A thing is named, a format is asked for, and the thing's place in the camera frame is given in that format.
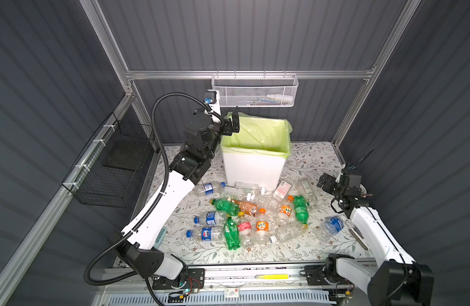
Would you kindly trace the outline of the clear bottle blue label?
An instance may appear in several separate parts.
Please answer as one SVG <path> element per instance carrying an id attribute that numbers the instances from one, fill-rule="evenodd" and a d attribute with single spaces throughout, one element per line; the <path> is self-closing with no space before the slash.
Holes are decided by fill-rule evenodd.
<path id="1" fill-rule="evenodd" d="M 214 196 L 226 187 L 225 182 L 208 182 L 194 187 L 197 196 Z"/>

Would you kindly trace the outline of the crushed blue label water bottle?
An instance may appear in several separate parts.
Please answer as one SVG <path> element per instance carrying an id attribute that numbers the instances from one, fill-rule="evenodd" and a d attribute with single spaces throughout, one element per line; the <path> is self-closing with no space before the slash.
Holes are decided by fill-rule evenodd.
<path id="1" fill-rule="evenodd" d="M 318 241 L 322 243 L 329 242 L 335 235 L 340 233 L 345 227 L 342 218 L 331 216 L 325 218 L 320 226 L 315 229 L 314 233 Z"/>

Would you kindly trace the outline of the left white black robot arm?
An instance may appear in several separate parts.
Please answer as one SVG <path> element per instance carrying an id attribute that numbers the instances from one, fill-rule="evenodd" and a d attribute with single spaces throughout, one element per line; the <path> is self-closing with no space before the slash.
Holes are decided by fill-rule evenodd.
<path id="1" fill-rule="evenodd" d="M 115 248 L 121 260 L 143 279 L 157 275 L 175 280 L 185 275 L 185 264 L 158 250 L 155 241 L 178 204 L 211 167 L 221 137 L 239 131 L 238 111 L 230 118 L 222 119 L 219 125 L 213 122 L 211 115 L 196 113 L 185 126 L 183 147 L 166 170 L 167 184 L 161 186 L 151 201 L 122 229 L 126 239 Z"/>

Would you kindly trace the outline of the clear bottle blue cap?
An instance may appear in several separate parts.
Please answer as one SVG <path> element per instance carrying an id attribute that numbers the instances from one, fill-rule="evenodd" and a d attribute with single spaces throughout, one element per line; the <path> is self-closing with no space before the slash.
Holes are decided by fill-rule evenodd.
<path id="1" fill-rule="evenodd" d="M 189 229 L 186 238 L 196 242 L 217 242 L 222 240 L 223 229 L 220 226 L 210 226 Z"/>
<path id="2" fill-rule="evenodd" d="M 223 226 L 229 214 L 217 210 L 203 212 L 194 217 L 194 224 L 200 226 Z"/>

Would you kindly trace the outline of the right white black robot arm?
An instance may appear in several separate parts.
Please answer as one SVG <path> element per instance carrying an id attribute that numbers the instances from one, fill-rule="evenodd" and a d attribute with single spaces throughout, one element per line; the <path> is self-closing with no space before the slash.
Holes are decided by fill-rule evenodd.
<path id="1" fill-rule="evenodd" d="M 335 178 L 320 176 L 317 187 L 333 196 L 374 255 L 375 267 L 366 266 L 351 256 L 331 254 L 324 267 L 325 278 L 332 284 L 348 280 L 366 293 L 371 305 L 430 305 L 434 273 L 409 255 L 386 228 L 372 203 L 361 196 L 360 176 L 350 168 Z"/>

